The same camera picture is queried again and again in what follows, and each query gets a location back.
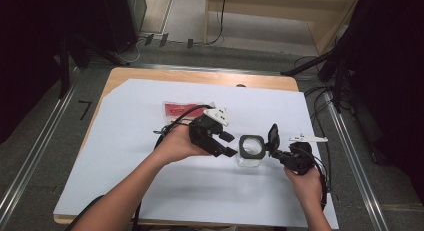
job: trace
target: gray carpet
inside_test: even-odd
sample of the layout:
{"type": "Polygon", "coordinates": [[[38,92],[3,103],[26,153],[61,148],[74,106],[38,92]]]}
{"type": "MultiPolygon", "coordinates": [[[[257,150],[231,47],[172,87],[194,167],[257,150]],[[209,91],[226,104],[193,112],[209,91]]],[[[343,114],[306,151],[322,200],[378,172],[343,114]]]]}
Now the gray carpet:
{"type": "MultiPolygon", "coordinates": [[[[219,47],[195,46],[192,49],[187,49],[186,44],[178,43],[167,43],[165,47],[159,48],[157,41],[149,46],[140,44],[139,48],[140,59],[131,66],[167,64],[255,70],[266,75],[278,75],[281,70],[290,70],[294,61],[299,58],[294,55],[219,47]]],[[[130,50],[130,52],[126,54],[127,59],[137,55],[134,50],[130,50]]],[[[89,68],[82,71],[81,79],[69,106],[5,230],[63,230],[65,228],[53,221],[52,212],[71,171],[103,86],[112,69],[112,66],[108,65],[108,62],[101,57],[92,55],[92,59],[89,68]],[[78,103],[79,100],[93,102],[83,120],[80,120],[80,118],[86,105],[78,103]]],[[[316,69],[312,68],[298,76],[298,85],[301,91],[321,85],[316,80],[316,72],[316,69]]],[[[21,123],[14,135],[6,143],[0,145],[2,157],[0,161],[2,173],[0,175],[0,190],[2,193],[10,185],[28,154],[43,123],[53,109],[53,105],[57,102],[56,96],[58,93],[58,85],[56,85],[21,123]]],[[[313,94],[307,99],[311,113],[313,112],[312,104],[315,95],[317,94],[313,94]]],[[[358,155],[377,198],[383,206],[384,215],[390,229],[422,230],[422,227],[424,227],[424,210],[422,206],[417,205],[419,201],[411,188],[408,177],[397,168],[375,165],[370,157],[369,147],[354,117],[348,112],[344,115],[359,152],[358,155]]],[[[330,114],[327,110],[324,110],[319,117],[330,140],[333,164],[332,196],[340,229],[373,230],[330,114]]],[[[319,135],[320,131],[315,126],[316,134],[319,135]]],[[[320,146],[320,151],[323,161],[327,163],[325,149],[320,146]]]]}

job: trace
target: white plastic bracket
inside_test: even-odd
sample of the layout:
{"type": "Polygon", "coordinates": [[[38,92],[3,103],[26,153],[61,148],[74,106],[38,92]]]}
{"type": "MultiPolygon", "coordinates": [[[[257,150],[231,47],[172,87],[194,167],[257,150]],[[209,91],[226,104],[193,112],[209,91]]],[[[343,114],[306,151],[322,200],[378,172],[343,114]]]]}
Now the white plastic bracket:
{"type": "Polygon", "coordinates": [[[295,142],[328,142],[328,139],[326,137],[320,138],[315,136],[305,136],[303,134],[300,134],[300,136],[290,137],[289,140],[295,142]]]}
{"type": "Polygon", "coordinates": [[[225,108],[206,109],[203,111],[203,113],[209,118],[224,125],[225,127],[230,124],[227,119],[227,110],[225,108]]]}

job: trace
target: person's right hand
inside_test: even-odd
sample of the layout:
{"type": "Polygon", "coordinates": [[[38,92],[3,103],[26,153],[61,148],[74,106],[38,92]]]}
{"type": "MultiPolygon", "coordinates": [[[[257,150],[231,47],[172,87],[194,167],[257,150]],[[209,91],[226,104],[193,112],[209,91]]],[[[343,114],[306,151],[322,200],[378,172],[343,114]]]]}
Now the person's right hand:
{"type": "Polygon", "coordinates": [[[284,172],[292,182],[294,192],[302,207],[321,204],[321,181],[320,174],[316,168],[311,168],[304,175],[298,175],[287,167],[284,167],[284,172]]]}

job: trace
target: white paper sheet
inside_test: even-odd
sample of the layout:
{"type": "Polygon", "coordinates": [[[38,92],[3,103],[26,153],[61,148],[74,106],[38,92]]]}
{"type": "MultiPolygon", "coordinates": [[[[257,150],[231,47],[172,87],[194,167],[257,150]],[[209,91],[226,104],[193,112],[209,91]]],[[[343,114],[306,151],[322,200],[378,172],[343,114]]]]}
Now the white paper sheet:
{"type": "MultiPolygon", "coordinates": [[[[227,108],[238,150],[241,135],[267,141],[279,127],[280,150],[289,136],[313,135],[303,93],[205,84],[128,80],[107,95],[72,169],[54,214],[78,215],[128,175],[153,149],[165,122],[163,102],[211,103],[227,108]]],[[[316,144],[313,154],[319,157],[316,144]]],[[[325,215],[338,228],[331,196],[325,215]]],[[[236,157],[190,157],[165,167],[143,198],[140,218],[225,224],[306,227],[292,185],[278,160],[241,168],[236,157]]]]}

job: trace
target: person's left arm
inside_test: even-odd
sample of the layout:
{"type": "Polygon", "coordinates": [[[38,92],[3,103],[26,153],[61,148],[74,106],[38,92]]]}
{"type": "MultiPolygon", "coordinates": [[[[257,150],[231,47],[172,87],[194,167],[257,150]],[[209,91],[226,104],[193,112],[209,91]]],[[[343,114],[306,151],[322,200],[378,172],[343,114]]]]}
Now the person's left arm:
{"type": "Polygon", "coordinates": [[[175,128],[137,168],[87,210],[72,230],[123,230],[159,171],[194,155],[207,152],[190,142],[188,127],[175,128]]]}

